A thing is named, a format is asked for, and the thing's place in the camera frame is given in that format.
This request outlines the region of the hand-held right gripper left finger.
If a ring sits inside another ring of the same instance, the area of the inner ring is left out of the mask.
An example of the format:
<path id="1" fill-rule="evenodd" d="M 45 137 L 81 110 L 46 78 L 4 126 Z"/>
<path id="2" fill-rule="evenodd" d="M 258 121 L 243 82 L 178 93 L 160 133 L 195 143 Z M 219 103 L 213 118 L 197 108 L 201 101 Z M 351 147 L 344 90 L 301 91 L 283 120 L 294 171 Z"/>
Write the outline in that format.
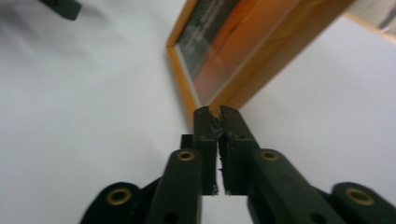
<path id="1" fill-rule="evenodd" d="M 193 134 L 181 135 L 181 148 L 192 148 L 202 157 L 202 193 L 217 195 L 217 137 L 213 128 L 214 117 L 208 106 L 193 112 Z"/>

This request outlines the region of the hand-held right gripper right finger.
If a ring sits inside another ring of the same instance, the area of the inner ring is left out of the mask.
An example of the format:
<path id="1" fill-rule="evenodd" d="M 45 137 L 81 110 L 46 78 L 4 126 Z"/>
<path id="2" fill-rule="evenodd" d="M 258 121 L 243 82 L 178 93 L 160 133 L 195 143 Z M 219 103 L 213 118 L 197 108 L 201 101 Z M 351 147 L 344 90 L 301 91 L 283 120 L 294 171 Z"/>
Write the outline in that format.
<path id="1" fill-rule="evenodd" d="M 223 105 L 219 124 L 222 129 L 219 154 L 225 191 L 228 195 L 247 195 L 251 179 L 250 157 L 259 145 L 237 109 Z"/>

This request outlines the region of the wooden picture frame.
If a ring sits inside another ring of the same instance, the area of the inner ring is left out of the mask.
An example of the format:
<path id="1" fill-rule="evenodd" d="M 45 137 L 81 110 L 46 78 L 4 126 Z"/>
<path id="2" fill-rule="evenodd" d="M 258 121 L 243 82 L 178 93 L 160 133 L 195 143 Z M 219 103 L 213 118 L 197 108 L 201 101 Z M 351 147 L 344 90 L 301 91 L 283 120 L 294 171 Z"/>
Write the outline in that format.
<path id="1" fill-rule="evenodd" d="M 166 42 L 186 109 L 239 108 L 356 0 L 187 0 Z"/>

